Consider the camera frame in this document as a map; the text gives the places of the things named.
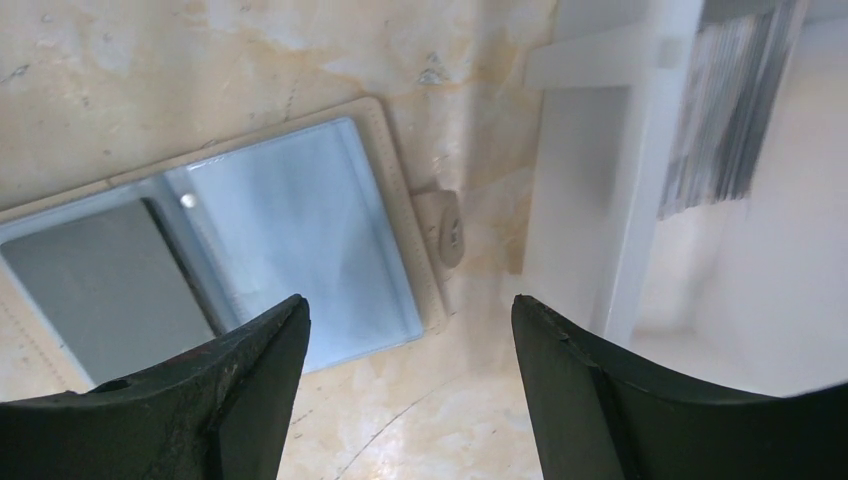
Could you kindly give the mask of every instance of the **marble floor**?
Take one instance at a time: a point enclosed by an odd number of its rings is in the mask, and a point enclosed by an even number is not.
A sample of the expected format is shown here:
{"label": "marble floor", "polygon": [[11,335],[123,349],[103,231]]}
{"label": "marble floor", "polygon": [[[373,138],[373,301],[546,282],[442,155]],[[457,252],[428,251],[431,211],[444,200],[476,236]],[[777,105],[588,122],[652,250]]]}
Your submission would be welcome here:
{"label": "marble floor", "polygon": [[[362,96],[458,193],[447,327],[301,380],[279,478],[541,478],[509,326],[555,0],[0,2],[0,209]],[[0,398],[61,390],[0,322]]]}

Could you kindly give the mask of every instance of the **beige marble tile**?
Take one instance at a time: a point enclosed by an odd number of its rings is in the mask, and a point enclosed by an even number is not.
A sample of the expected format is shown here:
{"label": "beige marble tile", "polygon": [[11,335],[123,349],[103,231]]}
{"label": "beige marble tile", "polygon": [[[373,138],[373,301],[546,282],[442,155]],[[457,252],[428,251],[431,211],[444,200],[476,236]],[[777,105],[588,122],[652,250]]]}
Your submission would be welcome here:
{"label": "beige marble tile", "polygon": [[[0,209],[377,96],[411,190],[459,194],[453,316],[438,335],[305,376],[280,478],[540,478],[499,292],[521,269],[535,158],[541,95],[521,87],[524,59],[554,6],[0,2]],[[18,394],[58,388],[16,340],[0,325],[0,372]]]}

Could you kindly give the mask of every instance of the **white shelf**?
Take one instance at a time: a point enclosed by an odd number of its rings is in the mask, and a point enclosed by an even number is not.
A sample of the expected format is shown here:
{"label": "white shelf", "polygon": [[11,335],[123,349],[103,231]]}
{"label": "white shelf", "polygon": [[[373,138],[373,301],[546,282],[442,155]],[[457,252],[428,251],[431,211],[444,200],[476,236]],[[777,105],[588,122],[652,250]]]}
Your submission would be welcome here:
{"label": "white shelf", "polygon": [[639,23],[537,48],[524,84],[540,90],[631,85],[644,63],[644,38]]}
{"label": "white shelf", "polygon": [[627,346],[703,0],[562,0],[525,84],[545,90],[521,293]]}

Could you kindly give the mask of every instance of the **floor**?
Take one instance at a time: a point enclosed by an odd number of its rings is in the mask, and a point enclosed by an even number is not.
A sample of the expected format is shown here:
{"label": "floor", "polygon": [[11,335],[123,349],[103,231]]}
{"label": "floor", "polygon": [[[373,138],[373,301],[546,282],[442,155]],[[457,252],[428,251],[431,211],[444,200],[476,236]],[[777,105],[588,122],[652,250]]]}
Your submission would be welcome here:
{"label": "floor", "polygon": [[[450,322],[303,377],[279,478],[541,478],[509,327],[555,0],[0,3],[0,209],[365,95],[414,193],[458,192]],[[0,398],[50,393],[0,325]]]}

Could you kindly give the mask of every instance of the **scuff mark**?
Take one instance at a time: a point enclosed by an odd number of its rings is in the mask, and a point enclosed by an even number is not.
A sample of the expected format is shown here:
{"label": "scuff mark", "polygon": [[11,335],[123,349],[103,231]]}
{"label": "scuff mark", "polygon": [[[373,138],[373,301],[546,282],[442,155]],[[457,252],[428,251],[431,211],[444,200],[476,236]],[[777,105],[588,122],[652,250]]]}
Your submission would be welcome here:
{"label": "scuff mark", "polygon": [[430,52],[430,54],[427,55],[427,62],[430,63],[431,66],[425,68],[418,75],[419,85],[444,85],[446,82],[450,82],[450,74],[448,74],[448,71],[442,64],[442,60],[439,58],[438,53]]}
{"label": "scuff mark", "polygon": [[300,423],[300,421],[301,421],[301,420],[303,420],[303,419],[305,419],[306,417],[308,417],[310,413],[312,413],[312,410],[310,410],[310,411],[308,411],[308,412],[304,413],[303,415],[301,415],[301,416],[300,416],[297,420],[295,420],[295,421],[291,422],[291,423],[289,424],[289,426],[290,426],[290,427],[293,427],[293,426],[297,425],[298,423]]}
{"label": "scuff mark", "polygon": [[26,75],[27,70],[29,70],[29,64],[21,65],[20,67],[16,68],[14,72],[10,73],[8,76],[0,80],[0,85],[3,85],[4,83],[10,81],[15,77],[23,77],[24,75]]}
{"label": "scuff mark", "polygon": [[367,450],[367,449],[368,449],[368,447],[370,447],[370,446],[371,446],[371,444],[372,444],[372,443],[374,443],[374,440],[376,440],[376,439],[377,439],[377,437],[379,437],[380,435],[382,435],[382,433],[383,433],[383,432],[385,432],[385,431],[386,431],[386,429],[387,429],[387,428],[389,428],[389,427],[390,427],[393,423],[395,423],[395,421],[396,421],[397,419],[399,419],[400,417],[402,417],[402,416],[403,416],[406,412],[408,412],[408,411],[412,410],[412,407],[414,407],[414,406],[418,405],[419,403],[421,403],[422,401],[424,401],[424,399],[426,399],[426,398],[427,398],[427,397],[429,397],[430,395],[432,395],[432,394],[436,393],[437,391],[441,390],[442,388],[446,387],[448,384],[453,383],[454,381],[456,381],[456,380],[457,380],[457,379],[459,379],[460,377],[462,377],[462,375],[457,375],[456,377],[454,377],[454,378],[452,378],[452,379],[450,379],[450,380],[446,381],[445,383],[443,383],[443,384],[441,384],[441,385],[439,385],[439,386],[437,386],[437,387],[433,388],[433,389],[432,389],[432,390],[430,390],[429,392],[427,392],[427,393],[425,393],[424,395],[422,395],[422,396],[421,396],[421,398],[419,398],[418,400],[416,400],[416,401],[414,401],[414,402],[410,403],[410,404],[409,404],[409,406],[408,406],[408,407],[406,407],[406,408],[404,408],[404,409],[403,409],[400,413],[398,413],[397,415],[395,415],[395,416],[394,416],[391,420],[389,420],[389,422],[388,422],[388,423],[386,423],[385,425],[383,425],[383,428],[381,428],[381,429],[380,429],[377,433],[375,433],[374,435],[372,435],[372,436],[371,436],[371,440],[368,440],[368,442],[366,442],[366,443],[365,443],[365,446],[363,446],[361,449],[359,449],[359,451],[358,451],[358,452],[356,452],[356,455],[354,455],[354,456],[353,456],[353,458],[352,458],[352,459],[350,459],[350,462],[348,462],[348,463],[347,463],[347,465],[345,465],[345,467],[344,467],[344,468],[343,468],[343,469],[339,472],[339,474],[336,476],[335,480],[340,480],[340,479],[344,476],[344,474],[347,472],[347,470],[351,467],[351,465],[353,465],[353,463],[354,463],[354,462],[356,462],[356,459],[357,459],[357,458],[359,458],[359,456],[360,456],[360,455],[362,455],[362,452],[364,452],[365,450]]}

